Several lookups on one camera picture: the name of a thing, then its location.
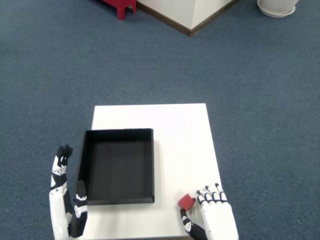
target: red cube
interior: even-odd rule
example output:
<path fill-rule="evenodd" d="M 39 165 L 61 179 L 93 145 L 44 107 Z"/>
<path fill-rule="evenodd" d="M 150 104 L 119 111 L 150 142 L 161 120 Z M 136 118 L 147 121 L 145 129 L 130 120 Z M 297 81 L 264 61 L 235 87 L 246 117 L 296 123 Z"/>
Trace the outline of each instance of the red cube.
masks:
<path fill-rule="evenodd" d="M 180 208 L 188 211 L 195 204 L 195 200 L 187 193 L 179 201 L 178 205 Z"/>

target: red stool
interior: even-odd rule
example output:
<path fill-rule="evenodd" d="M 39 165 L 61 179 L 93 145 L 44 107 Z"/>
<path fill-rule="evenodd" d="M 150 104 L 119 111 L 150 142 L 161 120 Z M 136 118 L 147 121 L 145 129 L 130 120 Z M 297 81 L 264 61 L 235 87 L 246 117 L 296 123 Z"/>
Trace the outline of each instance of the red stool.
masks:
<path fill-rule="evenodd" d="M 116 14 L 118 19 L 125 19 L 125 9 L 132 6 L 132 11 L 135 14 L 137 12 L 137 3 L 136 0 L 103 0 L 104 2 L 114 6 L 116 8 Z"/>

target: brown baseboard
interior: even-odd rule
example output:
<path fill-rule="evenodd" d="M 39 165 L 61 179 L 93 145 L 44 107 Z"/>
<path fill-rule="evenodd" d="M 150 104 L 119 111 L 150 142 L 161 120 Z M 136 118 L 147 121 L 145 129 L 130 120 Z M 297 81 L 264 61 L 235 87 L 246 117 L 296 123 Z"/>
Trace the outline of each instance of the brown baseboard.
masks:
<path fill-rule="evenodd" d="M 137 1 L 136 5 L 137 5 L 138 9 L 140 9 L 143 12 L 145 12 L 146 14 L 149 14 L 149 15 L 153 16 L 154 18 L 156 18 L 156 19 L 160 20 L 161 22 L 169 25 L 170 27 L 178 30 L 179 32 L 187 35 L 188 37 L 192 37 L 193 35 L 195 35 L 197 32 L 199 32 L 201 29 L 203 29 L 209 23 L 214 21 L 217 17 L 219 17 L 221 14 L 223 14 L 225 11 L 227 11 L 229 8 L 234 6 L 239 1 L 240 0 L 231 0 L 225 6 L 220 8 L 218 11 L 213 13 L 211 16 L 209 16 L 207 19 L 205 19 L 204 21 L 202 21 L 201 23 L 199 23 L 197 26 L 195 26 L 192 29 L 190 29 L 190 28 L 188 28 L 186 26 L 183 26 L 182 24 L 180 24 L 180 23 L 176 22 L 175 20 L 173 20 L 173 19 L 161 14 L 160 12 L 158 12 L 158 11 L 156 11 L 156 10 L 146 6 L 146 5 L 144 5 L 141 2 Z"/>

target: white wall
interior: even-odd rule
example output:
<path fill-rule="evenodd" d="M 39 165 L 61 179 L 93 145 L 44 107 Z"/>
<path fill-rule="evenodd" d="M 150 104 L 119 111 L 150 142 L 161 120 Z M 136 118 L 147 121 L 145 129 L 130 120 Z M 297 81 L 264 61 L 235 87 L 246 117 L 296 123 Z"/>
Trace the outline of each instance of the white wall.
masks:
<path fill-rule="evenodd" d="M 193 29 L 231 0 L 138 0 L 166 17 Z"/>
<path fill-rule="evenodd" d="M 195 0 L 191 29 L 229 2 L 231 2 L 231 0 Z"/>
<path fill-rule="evenodd" d="M 196 1 L 202 0 L 138 0 L 166 17 L 191 29 Z"/>

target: red block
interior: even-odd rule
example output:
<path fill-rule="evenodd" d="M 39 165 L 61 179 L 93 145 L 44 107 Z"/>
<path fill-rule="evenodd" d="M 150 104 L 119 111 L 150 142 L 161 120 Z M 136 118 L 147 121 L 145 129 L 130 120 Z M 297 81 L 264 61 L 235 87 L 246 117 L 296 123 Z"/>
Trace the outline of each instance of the red block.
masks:
<path fill-rule="evenodd" d="M 104 2 L 114 6 L 116 8 L 116 14 L 118 19 L 125 19 L 125 9 L 132 6 L 132 12 L 135 14 L 137 12 L 137 2 L 136 0 L 103 0 Z"/>
<path fill-rule="evenodd" d="M 188 211 L 195 204 L 195 200 L 187 193 L 178 201 L 180 208 Z"/>

